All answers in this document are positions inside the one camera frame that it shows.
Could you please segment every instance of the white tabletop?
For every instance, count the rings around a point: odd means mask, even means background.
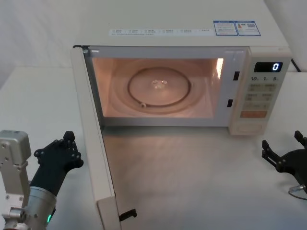
[[[101,230],[91,188],[77,94],[70,68],[17,68],[0,90],[0,129],[27,132],[32,153],[65,131],[73,131],[84,160],[83,167],[71,170],[59,191],[56,213],[49,230]],[[32,179],[38,163],[32,155],[27,167]],[[0,207],[5,190],[0,177]],[[4,219],[0,217],[0,229]]]
[[[212,204],[208,203],[213,207],[212,212],[204,215],[208,222],[208,229],[287,230],[305,227],[307,202],[287,194],[290,186],[297,185],[296,180],[291,175],[278,173],[261,158],[261,141],[267,139],[272,149],[278,154],[302,148],[293,135],[295,130],[300,130],[307,136],[305,120],[307,102],[306,97],[303,96],[306,85],[307,74],[287,74],[264,136],[231,137],[227,134],[226,128],[213,127],[170,128],[164,133],[169,137],[186,137],[189,145],[183,150],[189,150],[193,144],[198,145],[199,148],[205,141],[209,144],[206,148],[213,150],[214,157],[210,160],[214,162],[216,168],[212,172],[218,172],[221,169],[221,173],[212,175],[212,179],[210,175],[205,175],[208,183],[202,185],[208,186],[208,193],[204,194],[204,197],[213,197]],[[32,152],[46,146],[54,139],[61,138],[66,130],[74,131],[77,146],[83,155],[84,166],[68,173],[58,195],[57,212],[48,229],[102,229],[92,197],[71,69],[17,68],[0,90],[0,129],[26,131],[30,138]],[[154,129],[153,127],[153,132],[149,134],[146,130],[138,133],[139,130],[131,128],[127,130],[132,130],[133,133],[123,132],[121,135],[138,134],[146,139],[145,135],[154,137],[157,133],[161,133],[160,130]],[[112,142],[117,140],[114,134],[113,132],[113,137],[106,137],[106,149],[109,155],[111,152],[114,154],[113,162],[118,160],[117,157],[120,157],[123,148],[129,145],[129,139],[125,143],[112,145]],[[173,144],[182,145],[183,143],[181,141]],[[167,143],[167,147],[171,149],[171,143]],[[140,146],[140,149],[145,148],[144,144]],[[228,177],[225,167],[230,170],[233,166],[237,169],[230,171],[234,177],[225,181]],[[29,179],[33,177],[37,168],[38,164],[32,156],[27,168]],[[115,189],[119,188],[118,183],[115,183]],[[0,182],[0,197],[3,197],[0,199],[0,207],[3,206],[4,195],[3,184]],[[121,200],[119,208],[123,208],[124,205],[125,201]],[[3,224],[3,219],[0,219],[0,229]],[[122,222],[124,230],[131,230],[131,226],[133,226],[133,218]]]

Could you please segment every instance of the turntable ring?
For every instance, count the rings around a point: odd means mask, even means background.
[[[144,68],[129,80],[128,94],[143,107],[167,107],[183,101],[191,82],[180,71],[168,67]]]

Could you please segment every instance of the microwave door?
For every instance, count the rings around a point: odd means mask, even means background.
[[[106,150],[94,103],[85,62],[86,53],[80,47],[71,50],[71,62],[78,96],[87,160],[94,201],[106,230],[120,230],[119,214]]]

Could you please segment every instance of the control panel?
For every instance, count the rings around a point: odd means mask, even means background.
[[[257,62],[247,79],[240,118],[265,118],[272,105],[274,95],[283,80],[282,62]]]
[[[291,56],[288,47],[250,47],[229,124],[232,135],[264,132]]]

